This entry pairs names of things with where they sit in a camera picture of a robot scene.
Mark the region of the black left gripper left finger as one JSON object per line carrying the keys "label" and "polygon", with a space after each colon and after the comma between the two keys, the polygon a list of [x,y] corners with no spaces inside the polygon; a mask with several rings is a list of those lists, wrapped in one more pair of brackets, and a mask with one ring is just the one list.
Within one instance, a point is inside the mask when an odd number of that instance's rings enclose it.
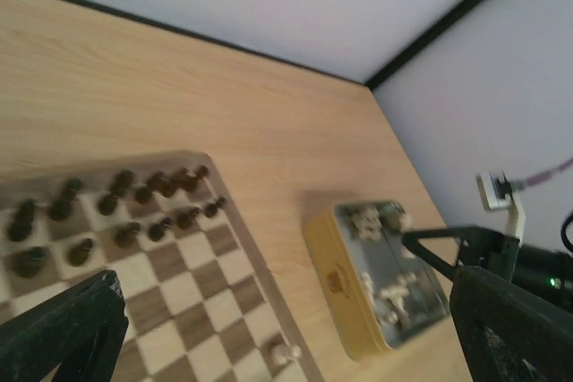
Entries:
{"label": "black left gripper left finger", "polygon": [[127,328],[119,277],[101,270],[1,325],[1,379],[109,381]]}

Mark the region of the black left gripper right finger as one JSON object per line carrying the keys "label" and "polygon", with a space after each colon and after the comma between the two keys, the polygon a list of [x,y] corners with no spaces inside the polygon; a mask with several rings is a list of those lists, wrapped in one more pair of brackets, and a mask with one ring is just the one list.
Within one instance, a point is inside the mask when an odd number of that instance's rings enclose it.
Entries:
{"label": "black left gripper right finger", "polygon": [[455,274],[450,313],[474,381],[570,381],[572,315],[481,267]]}

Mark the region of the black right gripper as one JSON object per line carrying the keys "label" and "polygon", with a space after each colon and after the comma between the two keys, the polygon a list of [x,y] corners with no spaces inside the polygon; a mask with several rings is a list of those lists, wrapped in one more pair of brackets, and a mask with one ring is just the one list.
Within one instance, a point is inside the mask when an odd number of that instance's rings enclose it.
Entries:
{"label": "black right gripper", "polygon": [[477,225],[410,230],[402,234],[401,242],[449,281],[460,265],[512,275],[520,248],[518,238]]}

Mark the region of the light chess pawn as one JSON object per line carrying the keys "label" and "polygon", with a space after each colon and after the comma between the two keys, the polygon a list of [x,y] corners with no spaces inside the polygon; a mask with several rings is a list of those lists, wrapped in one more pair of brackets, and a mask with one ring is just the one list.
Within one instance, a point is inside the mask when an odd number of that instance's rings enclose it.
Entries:
{"label": "light chess pawn", "polygon": [[278,366],[285,366],[290,362],[297,361],[302,356],[301,347],[298,344],[274,344],[270,348],[270,357]]}

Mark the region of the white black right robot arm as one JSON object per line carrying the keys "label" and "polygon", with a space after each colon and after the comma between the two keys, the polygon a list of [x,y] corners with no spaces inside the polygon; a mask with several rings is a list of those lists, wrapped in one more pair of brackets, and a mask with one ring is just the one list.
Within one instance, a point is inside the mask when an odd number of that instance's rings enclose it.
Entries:
{"label": "white black right robot arm", "polygon": [[[423,246],[423,240],[456,239],[453,264]],[[522,244],[518,238],[479,225],[412,230],[402,244],[416,257],[452,281],[460,267],[480,267],[561,307],[572,302],[572,256]]]}

